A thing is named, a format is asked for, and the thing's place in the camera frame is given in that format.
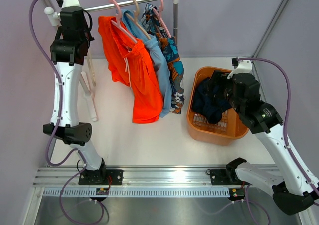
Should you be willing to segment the navy blue shorts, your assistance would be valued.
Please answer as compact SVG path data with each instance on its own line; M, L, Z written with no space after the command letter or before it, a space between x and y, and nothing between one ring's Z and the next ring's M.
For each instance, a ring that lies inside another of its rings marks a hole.
M219 98L219 86L209 87L210 78L206 77L195 89L192 109L204 116L210 124L217 124L222 120L223 113L231 108L225 98Z

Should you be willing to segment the beige hanger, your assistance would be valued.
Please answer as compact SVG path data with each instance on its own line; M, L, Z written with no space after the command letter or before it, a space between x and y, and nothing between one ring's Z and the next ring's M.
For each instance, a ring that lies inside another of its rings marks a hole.
M96 86L96 78L95 78L95 70L94 70L94 65L92 62L92 57L91 57L91 53L90 51L88 51L87 54L87 64L88 64L88 69L89 69L89 73L90 73L90 77L91 77L91 82L93 84L93 86Z
M135 26L145 35L145 37L150 40L151 37L150 35L144 30L144 28L140 25L139 21L138 21L138 16L139 16L139 13L140 13L140 9L139 9L139 6L138 6L138 3L136 0L132 0L133 1L133 4L135 6L135 10L133 11L133 15L134 17L130 16L127 12L125 13L127 15L127 18L133 22L135 24Z

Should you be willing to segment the light blue shorts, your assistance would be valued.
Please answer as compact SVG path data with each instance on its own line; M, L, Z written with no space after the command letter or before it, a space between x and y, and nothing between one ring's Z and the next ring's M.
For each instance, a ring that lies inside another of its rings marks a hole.
M148 34L139 22L134 21L132 11L128 9L122 10L122 23L132 36L143 42L146 50L149 52L159 88L163 95L163 109L160 117L164 118L170 112L172 99L172 88L169 80L170 71L166 59L159 47L156 37Z

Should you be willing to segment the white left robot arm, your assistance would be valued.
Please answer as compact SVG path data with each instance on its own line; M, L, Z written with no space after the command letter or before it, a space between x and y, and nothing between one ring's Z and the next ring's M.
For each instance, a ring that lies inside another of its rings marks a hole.
M61 10L61 25L50 46L55 73L54 109L43 132L69 145L81 156L85 165L80 173L81 185L100 185L107 182L105 162L91 142L91 124L79 121L77 109L78 86L84 82L81 75L84 58L94 39L92 22L86 21L87 15L80 6Z

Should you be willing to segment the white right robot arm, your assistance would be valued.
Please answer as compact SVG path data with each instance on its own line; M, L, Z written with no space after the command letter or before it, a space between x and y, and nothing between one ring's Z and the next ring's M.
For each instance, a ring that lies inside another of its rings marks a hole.
M226 179L247 182L272 197L277 207L294 215L314 205L319 180L296 153L284 135L284 124L276 109L260 99L260 84L250 73L231 74L216 70L208 81L209 95L225 99L241 122L264 145L280 176L274 176L237 158L226 165Z

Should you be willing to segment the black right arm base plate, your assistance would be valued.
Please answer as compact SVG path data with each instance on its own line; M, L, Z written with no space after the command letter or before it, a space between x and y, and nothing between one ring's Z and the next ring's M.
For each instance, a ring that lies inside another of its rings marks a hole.
M207 169L206 174L210 177L211 185L242 185L240 180L232 179L226 174L225 169Z

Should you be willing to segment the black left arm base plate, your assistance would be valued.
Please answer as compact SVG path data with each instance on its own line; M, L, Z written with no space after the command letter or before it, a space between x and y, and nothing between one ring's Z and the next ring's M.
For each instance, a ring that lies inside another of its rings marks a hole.
M106 169L106 170L85 170L80 174L79 185L121 185L123 180L123 170Z

